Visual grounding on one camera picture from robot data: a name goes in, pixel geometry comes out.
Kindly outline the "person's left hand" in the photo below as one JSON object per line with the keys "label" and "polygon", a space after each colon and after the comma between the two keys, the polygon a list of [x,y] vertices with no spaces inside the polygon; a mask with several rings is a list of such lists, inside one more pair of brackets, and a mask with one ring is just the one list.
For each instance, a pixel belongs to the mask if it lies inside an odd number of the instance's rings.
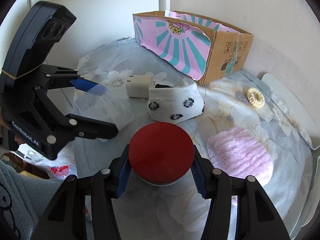
{"label": "person's left hand", "polygon": [[14,139],[19,145],[25,144],[25,142],[18,135],[15,135]]}

